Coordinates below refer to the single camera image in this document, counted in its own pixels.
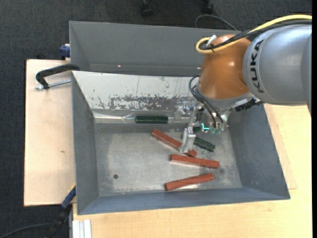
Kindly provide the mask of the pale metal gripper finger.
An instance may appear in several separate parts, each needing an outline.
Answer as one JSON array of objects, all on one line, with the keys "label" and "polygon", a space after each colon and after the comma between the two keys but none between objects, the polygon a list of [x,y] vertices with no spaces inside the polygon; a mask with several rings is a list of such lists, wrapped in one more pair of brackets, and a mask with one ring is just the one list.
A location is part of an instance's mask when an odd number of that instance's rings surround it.
[{"label": "pale metal gripper finger", "polygon": [[195,134],[193,128],[185,128],[182,136],[182,143],[178,147],[179,152],[185,153],[193,149]]},{"label": "pale metal gripper finger", "polygon": [[180,105],[176,107],[176,111],[174,113],[174,120],[181,120],[183,115],[190,113],[193,110],[193,107],[188,105]]}]

